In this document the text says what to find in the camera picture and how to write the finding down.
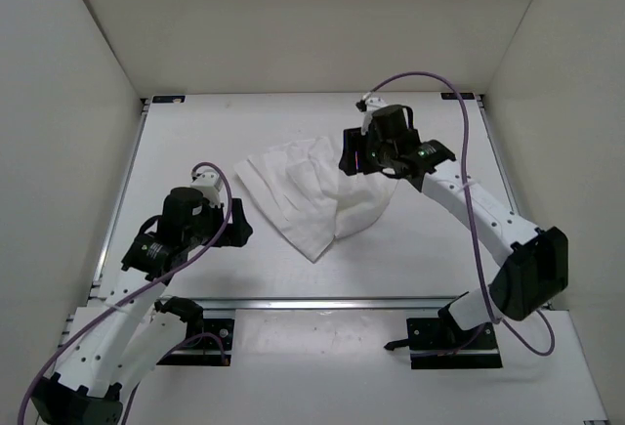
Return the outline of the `white pleated skirt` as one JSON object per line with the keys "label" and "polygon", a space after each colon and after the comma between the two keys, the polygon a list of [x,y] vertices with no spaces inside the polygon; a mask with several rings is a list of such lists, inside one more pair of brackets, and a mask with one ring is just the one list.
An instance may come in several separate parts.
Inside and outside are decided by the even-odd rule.
{"label": "white pleated skirt", "polygon": [[234,165],[260,212],[314,263],[333,243],[371,227],[396,184],[380,174],[348,176],[339,169],[333,137],[271,147]]}

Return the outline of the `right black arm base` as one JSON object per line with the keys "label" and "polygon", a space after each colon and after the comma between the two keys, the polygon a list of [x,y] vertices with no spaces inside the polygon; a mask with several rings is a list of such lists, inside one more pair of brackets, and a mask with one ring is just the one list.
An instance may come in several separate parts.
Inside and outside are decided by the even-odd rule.
{"label": "right black arm base", "polygon": [[406,319],[406,335],[384,345],[407,349],[413,370],[499,369],[503,367],[491,322],[464,331],[439,315]]}

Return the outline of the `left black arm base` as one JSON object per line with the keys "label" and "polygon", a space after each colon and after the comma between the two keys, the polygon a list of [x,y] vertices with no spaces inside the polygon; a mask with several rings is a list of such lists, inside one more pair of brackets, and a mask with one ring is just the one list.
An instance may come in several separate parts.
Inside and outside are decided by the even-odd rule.
{"label": "left black arm base", "polygon": [[156,301],[153,316],[156,314],[173,314],[186,328],[182,345],[162,358],[158,365],[231,365],[234,314],[206,315],[199,304],[180,297]]}

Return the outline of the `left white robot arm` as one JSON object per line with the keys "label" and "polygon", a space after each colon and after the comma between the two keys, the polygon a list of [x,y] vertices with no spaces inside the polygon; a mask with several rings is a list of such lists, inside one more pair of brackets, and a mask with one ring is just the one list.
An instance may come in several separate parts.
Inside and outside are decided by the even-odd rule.
{"label": "left white robot arm", "polygon": [[161,298],[177,269],[207,249],[244,246],[253,229],[241,199],[210,200],[190,187],[172,189],[122,259],[101,314],[61,348],[28,397],[46,424],[116,424],[146,374],[171,351],[206,332],[201,307]]}

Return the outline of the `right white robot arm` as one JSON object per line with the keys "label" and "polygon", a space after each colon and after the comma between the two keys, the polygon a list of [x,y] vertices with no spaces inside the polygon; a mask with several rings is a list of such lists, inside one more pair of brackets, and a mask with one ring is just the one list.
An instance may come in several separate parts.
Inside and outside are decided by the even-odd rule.
{"label": "right white robot arm", "polygon": [[484,288],[443,309],[438,338],[460,347],[486,322],[522,321],[568,286],[568,239],[558,228],[540,229],[461,174],[454,153],[423,141],[408,106],[357,103],[361,126],[343,133],[339,168],[348,176],[380,173],[405,180],[477,235],[499,271]]}

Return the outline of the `aluminium front table rail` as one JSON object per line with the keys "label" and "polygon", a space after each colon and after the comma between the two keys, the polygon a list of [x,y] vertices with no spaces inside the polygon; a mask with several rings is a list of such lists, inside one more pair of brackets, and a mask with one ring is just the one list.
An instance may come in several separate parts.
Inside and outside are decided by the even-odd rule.
{"label": "aluminium front table rail", "polygon": [[454,297],[207,298],[185,295],[205,311],[438,310]]}

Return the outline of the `aluminium table rail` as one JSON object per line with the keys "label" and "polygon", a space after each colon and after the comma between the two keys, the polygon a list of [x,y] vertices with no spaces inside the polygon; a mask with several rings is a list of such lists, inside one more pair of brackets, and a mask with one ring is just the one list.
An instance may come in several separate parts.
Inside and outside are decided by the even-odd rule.
{"label": "aluminium table rail", "polygon": [[506,167],[505,167],[505,163],[504,163],[504,159],[503,159],[503,154],[501,152],[501,149],[499,147],[499,143],[498,143],[498,139],[497,136],[495,134],[493,125],[491,123],[491,120],[489,118],[489,115],[487,113],[486,107],[485,107],[485,95],[477,95],[477,103],[479,106],[479,111],[480,111],[480,116],[488,137],[488,140],[490,142],[490,146],[492,148],[493,154],[494,154],[494,158],[495,161],[497,163],[497,167],[499,170],[499,174],[501,176],[502,182],[503,182],[503,186],[506,192],[506,196],[508,198],[508,201],[511,205],[512,211],[514,213],[517,213],[519,211],[519,206],[517,203],[517,199],[514,193],[514,189],[512,186],[512,183],[509,179]]}
{"label": "aluminium table rail", "polygon": [[104,241],[100,249],[97,264],[96,264],[94,274],[92,277],[92,281],[91,281],[91,285],[89,288],[88,298],[91,298],[92,297],[91,293],[96,288],[99,288],[101,285],[101,280],[102,280],[103,271],[104,271],[105,264],[106,264],[106,259],[107,259],[110,245],[112,242],[112,238],[113,238],[116,226],[117,226],[123,200],[124,200],[126,191],[128,189],[130,177],[133,171],[134,163],[135,163],[138,149],[140,146],[141,137],[145,129],[146,117],[148,114],[149,106],[151,104],[151,98],[141,98],[141,101],[142,101],[142,110],[140,113],[139,126],[137,129],[136,135],[134,137],[132,146],[130,148],[130,154],[129,154],[128,161],[126,163],[126,166],[122,174],[121,184],[120,184],[118,193],[116,195],[116,198],[113,204],[111,216],[108,220],[108,225],[106,227],[106,231],[104,234]]}
{"label": "aluminium table rail", "polygon": [[438,310],[454,297],[207,298],[185,295],[205,311]]}

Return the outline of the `aluminium left table rail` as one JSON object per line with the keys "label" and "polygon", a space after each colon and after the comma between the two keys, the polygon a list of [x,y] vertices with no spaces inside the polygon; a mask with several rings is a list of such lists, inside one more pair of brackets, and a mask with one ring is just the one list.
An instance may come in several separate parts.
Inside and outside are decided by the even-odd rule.
{"label": "aluminium left table rail", "polygon": [[149,106],[151,104],[151,98],[141,98],[141,101],[142,101],[142,110],[140,113],[139,126],[137,129],[136,135],[134,137],[132,146],[130,148],[130,154],[129,154],[128,161],[126,163],[126,166],[122,174],[121,184],[120,184],[118,193],[116,195],[116,198],[113,204],[111,216],[108,220],[108,225],[106,227],[106,231],[104,234],[104,241],[100,249],[97,264],[96,264],[94,274],[92,277],[92,281],[91,281],[91,285],[89,288],[88,298],[91,298],[92,297],[91,293],[96,288],[99,288],[101,285],[101,280],[102,280],[103,271],[104,271],[105,264],[106,264],[106,259],[107,259],[110,245],[112,242],[112,238],[113,238],[116,226],[117,226],[123,200],[124,200],[126,191],[128,189],[130,177],[133,171],[134,163],[135,163],[138,149],[140,146],[141,137],[145,129],[146,117],[148,114]]}

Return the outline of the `aluminium right table rail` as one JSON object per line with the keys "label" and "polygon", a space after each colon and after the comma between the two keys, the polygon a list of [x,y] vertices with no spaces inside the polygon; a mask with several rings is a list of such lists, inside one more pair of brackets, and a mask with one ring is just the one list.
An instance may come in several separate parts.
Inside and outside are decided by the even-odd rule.
{"label": "aluminium right table rail", "polygon": [[493,125],[491,123],[491,120],[489,118],[489,115],[487,113],[486,107],[485,107],[485,95],[477,95],[477,103],[479,106],[479,111],[480,111],[480,116],[488,137],[488,140],[490,142],[490,146],[492,148],[493,154],[494,154],[494,158],[495,161],[497,163],[497,167],[499,170],[499,174],[501,176],[502,182],[503,182],[503,186],[506,192],[506,196],[508,198],[508,201],[511,205],[512,211],[514,213],[517,213],[519,211],[519,206],[517,203],[517,199],[514,193],[514,189],[512,186],[512,183],[509,179],[506,167],[505,167],[505,163],[504,163],[504,159],[503,159],[503,154],[501,152],[501,149],[499,147],[499,143],[498,143],[498,139],[497,136],[495,134]]}

